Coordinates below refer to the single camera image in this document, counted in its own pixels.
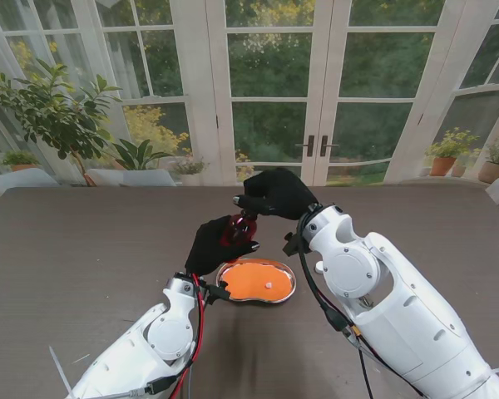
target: yellow flowers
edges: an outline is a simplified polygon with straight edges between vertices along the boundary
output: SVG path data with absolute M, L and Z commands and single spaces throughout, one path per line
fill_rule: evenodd
M 21 41 L 9 42 L 9 46 L 15 58 L 17 58 L 18 65 L 25 71 L 27 65 L 33 62 L 32 51 L 27 47 L 25 42 Z
M 162 106 L 125 106 L 124 115 L 131 137 L 135 142 L 151 140 L 154 151 L 163 151 L 176 154 L 179 145 L 189 140 L 188 133 L 176 135 L 161 124 L 165 115 Z M 186 154 L 191 154 L 191 149 L 184 147 Z
M 235 156 L 235 161 L 236 162 L 250 162 L 250 158 L 242 154 L 240 150 L 236 151 L 236 156 Z M 249 177 L 251 177 L 254 173 L 254 167 L 251 165 L 242 165 L 242 166 L 237 166 L 236 167 L 236 181 L 242 182 Z
M 57 51 L 57 43 L 55 42 L 48 42 L 48 46 L 50 47 L 51 52 L 56 52 Z

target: kidney-shaped tray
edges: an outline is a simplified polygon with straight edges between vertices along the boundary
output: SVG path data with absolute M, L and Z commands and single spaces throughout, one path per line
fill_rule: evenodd
M 275 268 L 277 268 L 280 271 L 282 271 L 283 273 L 285 273 L 289 277 L 289 280 L 290 280 L 290 284 L 291 284 L 290 293 L 286 297 L 281 298 L 277 301 L 269 301 L 269 300 L 262 299 L 262 298 L 244 298 L 244 299 L 230 298 L 230 301 L 232 301 L 232 302 L 259 301 L 259 302 L 264 302 L 264 303 L 282 303 L 292 296 L 292 294 L 294 293 L 294 291 L 296 289 L 296 277 L 294 276 L 294 272 L 286 264 L 282 264 L 281 262 L 277 262 L 275 260 L 269 260 L 269 259 L 237 259 L 234 262 L 229 262 L 227 264 L 223 264 L 221 266 L 220 270 L 218 271 L 218 274 L 216 275 L 216 285 L 220 284 L 220 281 L 222 281 L 222 277 L 224 276 L 225 272 L 227 272 L 229 269 L 233 268 L 236 265 L 247 264 L 247 263 L 274 266 Z

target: table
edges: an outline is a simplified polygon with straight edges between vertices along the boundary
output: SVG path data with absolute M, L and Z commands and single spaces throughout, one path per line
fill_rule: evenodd
M 133 321 L 165 301 L 161 290 L 182 269 L 197 227 L 234 213 L 231 197 L 239 192 L 6 192 L 0 199 L 0 397 L 64 397 L 48 345 L 76 383 Z M 349 212 L 358 234 L 374 230 L 390 238 L 457 310 L 484 358 L 499 367 L 499 209 L 482 190 L 414 185 L 314 193 Z M 298 288 L 275 307 L 218 301 L 207 309 L 192 397 L 368 397 L 358 354 L 325 322 L 299 260 L 281 251 L 294 223 L 265 217 L 258 223 L 258 256 L 287 263 Z M 371 367 L 369 375 L 377 399 L 395 397 L 395 379 Z

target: french door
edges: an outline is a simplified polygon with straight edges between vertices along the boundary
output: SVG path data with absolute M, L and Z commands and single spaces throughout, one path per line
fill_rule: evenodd
M 225 184 L 369 185 L 403 167 L 465 0 L 206 4 Z
M 224 184 L 280 165 L 311 184 L 333 2 L 206 6 Z
M 335 0 L 313 185 L 392 181 L 464 0 Z

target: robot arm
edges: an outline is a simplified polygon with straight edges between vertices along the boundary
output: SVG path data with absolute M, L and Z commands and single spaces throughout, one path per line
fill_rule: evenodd
M 381 234 L 362 238 L 336 207 L 319 211 L 303 237 L 322 255 L 330 291 L 377 354 L 431 399 L 499 398 L 499 377 L 482 359 L 461 319 L 440 293 Z M 391 293 L 366 296 L 387 276 Z
M 161 397 L 194 351 L 189 313 L 197 304 L 195 285 L 180 274 L 163 293 L 169 307 L 160 303 L 142 315 L 89 366 L 68 398 L 130 397 L 126 392 L 139 396 L 143 388 L 155 392 L 150 397 Z

